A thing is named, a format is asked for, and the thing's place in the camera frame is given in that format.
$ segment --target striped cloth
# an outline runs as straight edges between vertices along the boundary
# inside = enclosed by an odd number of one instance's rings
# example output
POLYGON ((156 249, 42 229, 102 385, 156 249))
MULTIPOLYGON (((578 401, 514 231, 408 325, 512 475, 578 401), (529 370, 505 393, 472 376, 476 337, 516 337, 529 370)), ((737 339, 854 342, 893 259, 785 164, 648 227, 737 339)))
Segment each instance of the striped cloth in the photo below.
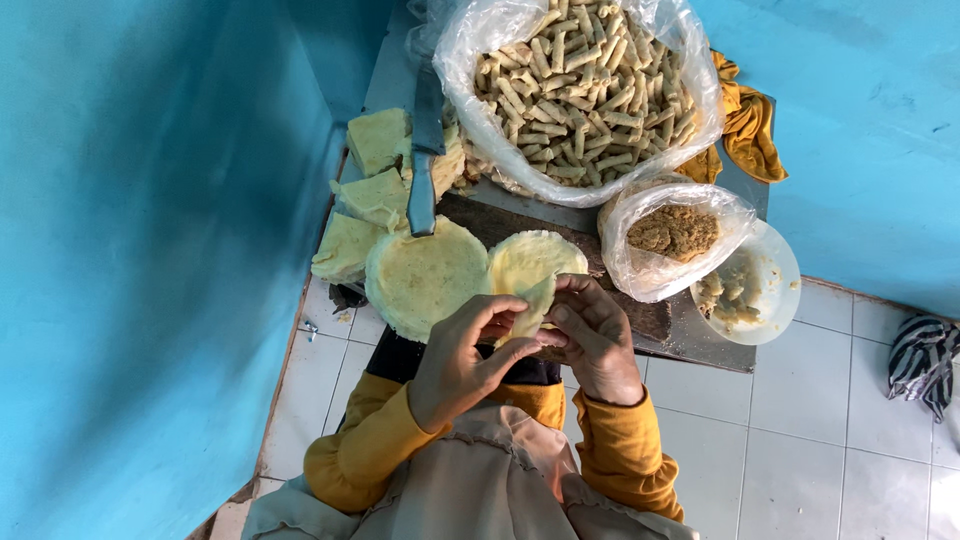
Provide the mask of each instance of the striped cloth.
POLYGON ((937 424, 953 391, 952 360, 960 356, 960 328, 932 315, 915 315, 900 325, 890 350, 887 399, 924 400, 937 424))

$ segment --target yellow cloth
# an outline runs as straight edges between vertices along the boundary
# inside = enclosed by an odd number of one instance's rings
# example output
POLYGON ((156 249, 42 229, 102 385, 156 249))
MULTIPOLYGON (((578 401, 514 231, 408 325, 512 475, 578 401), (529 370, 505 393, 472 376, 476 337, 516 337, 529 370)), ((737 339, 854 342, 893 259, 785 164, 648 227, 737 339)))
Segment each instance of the yellow cloth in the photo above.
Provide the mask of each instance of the yellow cloth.
POLYGON ((679 468, 660 450, 660 426, 646 387, 634 406, 595 402, 578 390, 573 396, 584 442, 577 443, 580 474, 609 499, 684 522, 673 482, 679 468))
MULTIPOLYGON (((783 170, 777 147, 770 136, 773 118, 770 100, 753 88, 734 82, 740 68, 723 54, 710 53, 717 68, 727 114, 723 131, 727 154, 738 167, 757 180, 773 183, 785 179, 789 175, 783 170)), ((677 172, 701 184, 713 184, 722 170, 723 163, 713 145, 677 168, 677 172)))
POLYGON ((723 170, 723 161, 717 147, 709 145, 707 150, 690 158, 686 163, 677 167, 676 172, 688 176, 700 184, 716 184, 717 175, 723 170))
MULTIPOLYGON (((364 372, 347 401, 340 430, 310 445, 303 475, 314 496, 345 513, 379 501, 400 462, 446 434, 425 433, 413 418, 406 384, 364 372)), ((541 424, 561 430, 566 400, 562 383, 501 384, 489 396, 522 409, 541 424)), ((584 442, 577 444, 584 480, 601 494, 637 511, 656 512, 680 523, 673 482, 677 463, 660 452, 660 429, 649 396, 623 407, 595 402, 577 392, 573 403, 584 442)))

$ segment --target knife handle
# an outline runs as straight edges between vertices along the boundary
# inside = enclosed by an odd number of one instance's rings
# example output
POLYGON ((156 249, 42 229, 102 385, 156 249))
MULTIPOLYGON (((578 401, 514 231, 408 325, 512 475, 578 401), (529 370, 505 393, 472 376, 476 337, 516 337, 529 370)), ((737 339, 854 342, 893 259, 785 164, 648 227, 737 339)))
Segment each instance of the knife handle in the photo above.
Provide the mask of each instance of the knife handle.
POLYGON ((430 178, 430 165, 436 157, 421 150, 414 150, 414 180, 407 201, 407 220, 413 237, 429 236, 437 225, 437 194, 430 178))

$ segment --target hand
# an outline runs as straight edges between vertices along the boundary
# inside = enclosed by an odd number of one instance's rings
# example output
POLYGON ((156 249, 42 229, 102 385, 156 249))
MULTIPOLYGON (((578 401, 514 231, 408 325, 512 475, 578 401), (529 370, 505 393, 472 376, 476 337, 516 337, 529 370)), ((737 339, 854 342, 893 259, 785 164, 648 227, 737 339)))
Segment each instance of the hand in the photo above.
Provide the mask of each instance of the hand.
POLYGON ((439 431, 493 392, 517 360, 540 350, 542 345, 530 337, 511 339, 486 360, 473 347, 481 336, 506 335, 515 314, 526 308, 516 296, 477 295, 433 326, 407 389, 410 412, 421 430, 439 431))
POLYGON ((544 322, 553 323, 559 330, 540 331, 538 339, 564 348, 584 393, 613 405, 632 406, 643 400, 630 321, 593 278, 558 276, 554 305, 544 322))

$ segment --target yellow rag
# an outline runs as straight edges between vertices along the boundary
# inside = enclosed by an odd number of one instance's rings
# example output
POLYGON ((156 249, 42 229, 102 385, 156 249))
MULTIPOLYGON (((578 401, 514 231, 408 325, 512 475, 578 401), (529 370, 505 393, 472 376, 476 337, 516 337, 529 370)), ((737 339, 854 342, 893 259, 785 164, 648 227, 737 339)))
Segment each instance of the yellow rag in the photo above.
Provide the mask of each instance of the yellow rag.
MULTIPOLYGON (((753 88, 734 82, 733 78, 740 68, 724 58, 723 54, 716 51, 710 53, 713 65, 717 68, 727 114, 723 130, 723 145, 727 154, 737 166, 757 180, 766 183, 783 180, 788 175, 783 170, 777 147, 770 136, 773 118, 770 100, 753 88)), ((713 145, 677 167, 677 172, 700 184, 713 184, 722 170, 723 163, 713 145)))

